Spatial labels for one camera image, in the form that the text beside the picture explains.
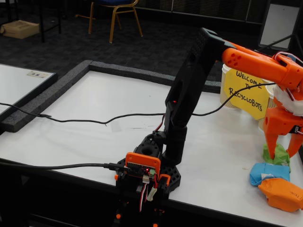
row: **white paper label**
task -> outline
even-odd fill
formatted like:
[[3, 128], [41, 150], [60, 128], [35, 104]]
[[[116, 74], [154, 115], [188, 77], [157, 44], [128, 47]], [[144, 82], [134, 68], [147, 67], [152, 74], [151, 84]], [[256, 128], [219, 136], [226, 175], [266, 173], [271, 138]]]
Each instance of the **white paper label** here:
[[30, 76], [30, 77], [44, 78], [44, 77], [48, 76], [48, 73], [37, 72], [37, 71], [30, 71], [27, 75]]

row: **wire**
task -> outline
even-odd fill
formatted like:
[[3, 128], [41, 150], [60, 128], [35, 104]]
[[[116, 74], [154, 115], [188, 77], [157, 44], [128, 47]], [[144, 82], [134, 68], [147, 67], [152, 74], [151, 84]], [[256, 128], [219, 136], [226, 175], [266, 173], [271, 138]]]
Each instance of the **wire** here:
[[19, 107], [15, 106], [15, 105], [7, 104], [7, 103], [0, 103], [0, 105], [6, 105], [6, 106], [13, 107], [13, 108], [15, 108], [15, 109], [17, 109], [17, 110], [20, 110], [21, 112], [23, 112], [23, 113], [25, 113], [25, 114], [32, 115], [32, 116], [35, 116], [35, 117], [44, 117], [44, 116], [41, 115], [41, 114], [32, 114], [32, 113], [26, 112], [26, 111], [20, 109]]
[[211, 112], [208, 112], [208, 113], [203, 113], [203, 114], [197, 114], [197, 113], [194, 113], [193, 116], [206, 116], [206, 115], [210, 115], [210, 114], [213, 114], [215, 112], [217, 112], [218, 110], [220, 110], [223, 106], [225, 106], [225, 104], [231, 100], [232, 97], [234, 97], [237, 93], [239, 93], [240, 91], [243, 91], [245, 89], [249, 89], [249, 88], [252, 88], [252, 87], [259, 87], [259, 86], [265, 86], [265, 85], [274, 85], [276, 83], [268, 83], [268, 84], [255, 84], [255, 85], [252, 85], [252, 86], [249, 86], [249, 87], [244, 87], [244, 88], [241, 88], [240, 90], [236, 91], [235, 93], [233, 93], [228, 99], [225, 100], [224, 103], [222, 103], [221, 106], [219, 106], [219, 108], [211, 111]]
[[141, 191], [139, 212], [141, 212], [141, 210], [142, 210], [142, 202], [143, 202], [143, 196], [144, 196], [145, 189], [146, 189], [146, 183], [144, 183], [144, 186], [143, 186], [142, 191]]
[[298, 133], [299, 135], [303, 135], [303, 132], [299, 131], [299, 127], [298, 126], [296, 126], [294, 132]]
[[58, 120], [58, 119], [55, 119], [55, 118], [52, 118], [52, 116], [50, 115], [46, 115], [46, 114], [32, 114], [32, 113], [29, 113], [25, 110], [22, 110], [20, 109], [19, 107], [15, 106], [15, 105], [11, 105], [11, 104], [7, 104], [7, 103], [0, 103], [0, 105], [6, 105], [6, 106], [10, 106], [10, 107], [13, 107], [17, 110], [20, 110], [21, 112], [25, 113], [25, 114], [28, 114], [28, 115], [31, 115], [31, 116], [35, 116], [35, 117], [42, 117], [42, 118], [47, 118], [47, 119], [50, 119], [52, 121], [55, 121], [55, 122], [61, 122], [61, 123], [65, 123], [65, 122], [92, 122], [92, 123], [98, 123], [98, 124], [108, 124], [110, 122], [112, 122], [113, 120], [116, 120], [116, 119], [119, 119], [119, 118], [123, 118], [123, 117], [130, 117], [130, 116], [162, 116], [162, 115], [165, 115], [164, 113], [132, 113], [132, 114], [125, 114], [125, 115], [121, 115], [121, 116], [117, 116], [117, 117], [114, 117], [110, 120], [108, 120], [107, 122], [100, 122], [100, 121], [94, 121], [94, 120]]
[[290, 99], [291, 99], [292, 101], [296, 101], [295, 98], [294, 98], [294, 95], [291, 93], [291, 91], [290, 91], [288, 88], [286, 88], [286, 91], [287, 91], [287, 93], [288, 93]]
[[[268, 84], [256, 84], [256, 85], [252, 85], [252, 86], [249, 86], [249, 87], [244, 87], [238, 91], [236, 91], [235, 93], [233, 93], [219, 108], [211, 111], [211, 112], [208, 112], [208, 113], [205, 113], [205, 114], [197, 114], [197, 113], [194, 113], [192, 114], [193, 116], [206, 116], [206, 115], [210, 115], [210, 114], [213, 114], [215, 112], [217, 112], [218, 110], [220, 110], [232, 97], [234, 97], [237, 93], [239, 93], [240, 91], [243, 91], [245, 89], [249, 89], [249, 88], [253, 88], [253, 87], [259, 87], [259, 86], [265, 86], [265, 85], [273, 85], [275, 83], [268, 83]], [[6, 103], [0, 103], [0, 105], [6, 105], [6, 106], [10, 106], [10, 107], [13, 107], [13, 108], [16, 108], [18, 110], [20, 110], [21, 112], [25, 113], [25, 114], [28, 114], [28, 115], [32, 115], [32, 116], [35, 116], [35, 117], [42, 117], [42, 118], [47, 118], [49, 120], [52, 120], [52, 121], [55, 121], [55, 122], [61, 122], [61, 123], [65, 123], [65, 122], [91, 122], [91, 123], [98, 123], [98, 124], [108, 124], [110, 122], [112, 122], [113, 120], [116, 120], [116, 119], [119, 119], [119, 118], [123, 118], [123, 117], [130, 117], [130, 116], [160, 116], [160, 115], [163, 115], [162, 117], [162, 122], [161, 124], [158, 126], [158, 128], [156, 128], [156, 131], [159, 130], [159, 128], [163, 125], [163, 121], [164, 121], [164, 118], [165, 118], [165, 114], [163, 113], [132, 113], [132, 114], [125, 114], [125, 115], [121, 115], [121, 116], [117, 116], [117, 117], [114, 117], [110, 120], [108, 120], [107, 122], [100, 122], [100, 121], [94, 121], [94, 120], [58, 120], [58, 119], [55, 119], [55, 118], [52, 118], [51, 116], [49, 115], [46, 115], [46, 114], [32, 114], [32, 113], [29, 113], [29, 112], [26, 112], [22, 109], [20, 109], [19, 107], [15, 106], [15, 105], [11, 105], [11, 104], [6, 104]]]
[[155, 174], [154, 176], [154, 182], [155, 182], [155, 185], [154, 185], [154, 188], [158, 188], [158, 181], [157, 181], [157, 174]]
[[291, 56], [293, 56], [294, 58], [296, 58], [299, 62], [301, 62], [301, 63], [303, 64], [303, 61], [302, 61], [300, 58], [298, 58], [297, 56], [295, 56], [295, 55], [292, 54], [292, 53], [284, 52], [284, 51], [279, 51], [278, 53], [276, 53], [276, 54], [275, 54], [275, 60], [276, 60], [276, 58], [277, 58], [277, 56], [278, 56], [279, 54], [291, 55]]
[[71, 169], [71, 168], [78, 168], [78, 167], [104, 167], [105, 164], [87, 163], [87, 164], [74, 164], [74, 165], [66, 165], [66, 166], [30, 166], [30, 165], [21, 165], [21, 164], [11, 164], [11, 163], [0, 162], [0, 166], [10, 166], [10, 167], [25, 168], [25, 169], [54, 170], [54, 169]]
[[164, 118], [165, 118], [165, 114], [164, 114], [163, 117], [162, 117], [161, 124], [156, 128], [155, 131], [158, 131], [158, 130], [161, 128], [161, 126], [163, 125]]
[[0, 166], [9, 166], [16, 168], [25, 168], [25, 169], [44, 169], [44, 170], [54, 170], [54, 169], [71, 169], [71, 168], [79, 168], [79, 167], [103, 167], [109, 170], [114, 171], [125, 171], [129, 170], [128, 167], [116, 163], [85, 163], [85, 164], [74, 164], [74, 165], [66, 165], [66, 166], [31, 166], [31, 165], [23, 165], [23, 164], [11, 164], [0, 162]]
[[144, 202], [146, 202], [146, 200], [147, 200], [147, 193], [148, 193], [148, 185], [146, 186], [146, 193], [145, 193], [145, 201]]

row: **circuit board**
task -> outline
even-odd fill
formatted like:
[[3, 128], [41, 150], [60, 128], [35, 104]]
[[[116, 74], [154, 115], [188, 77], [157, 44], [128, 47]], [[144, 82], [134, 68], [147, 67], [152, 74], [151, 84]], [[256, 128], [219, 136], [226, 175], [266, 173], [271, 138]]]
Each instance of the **circuit board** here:
[[143, 165], [131, 163], [131, 162], [127, 163], [127, 167], [131, 169], [131, 170], [127, 171], [127, 174], [137, 176], [137, 177], [143, 177], [144, 175], [147, 175], [153, 179], [154, 174], [156, 172], [156, 169], [154, 167], [143, 166]]

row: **orange bag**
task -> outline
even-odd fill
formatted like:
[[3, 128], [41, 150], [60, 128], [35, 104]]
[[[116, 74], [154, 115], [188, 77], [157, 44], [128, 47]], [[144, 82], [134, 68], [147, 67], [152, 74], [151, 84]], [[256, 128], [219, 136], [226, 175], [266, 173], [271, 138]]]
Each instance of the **orange bag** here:
[[288, 212], [303, 210], [303, 189], [282, 178], [262, 181], [258, 188], [267, 196], [269, 206]]

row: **chair leg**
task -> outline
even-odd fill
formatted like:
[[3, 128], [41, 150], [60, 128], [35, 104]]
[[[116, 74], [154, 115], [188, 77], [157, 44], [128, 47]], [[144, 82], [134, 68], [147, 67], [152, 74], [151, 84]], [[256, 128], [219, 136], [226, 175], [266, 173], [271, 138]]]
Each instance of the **chair leg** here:
[[91, 35], [93, 28], [93, 16], [94, 16], [94, 2], [91, 3], [90, 7], [90, 17], [89, 17], [89, 36]]
[[117, 21], [118, 21], [120, 30], [122, 30], [122, 27], [121, 27], [121, 23], [120, 23], [120, 19], [119, 19], [119, 17], [118, 17], [118, 14], [116, 14], [116, 18], [117, 18]]
[[138, 18], [138, 15], [137, 15], [137, 11], [136, 11], [136, 8], [134, 6], [132, 6], [133, 9], [134, 9], [134, 15], [136, 17], [136, 20], [137, 20], [137, 24], [138, 24], [138, 28], [139, 28], [139, 33], [141, 35], [141, 37], [143, 36], [142, 34], [142, 30], [141, 30], [141, 26], [140, 26], [140, 22], [139, 22], [139, 18]]
[[110, 28], [109, 42], [110, 42], [111, 44], [113, 43], [113, 36], [114, 36], [114, 29], [115, 29], [116, 11], [117, 11], [117, 7], [114, 8], [113, 17], [112, 17], [112, 26], [111, 26], [111, 28]]

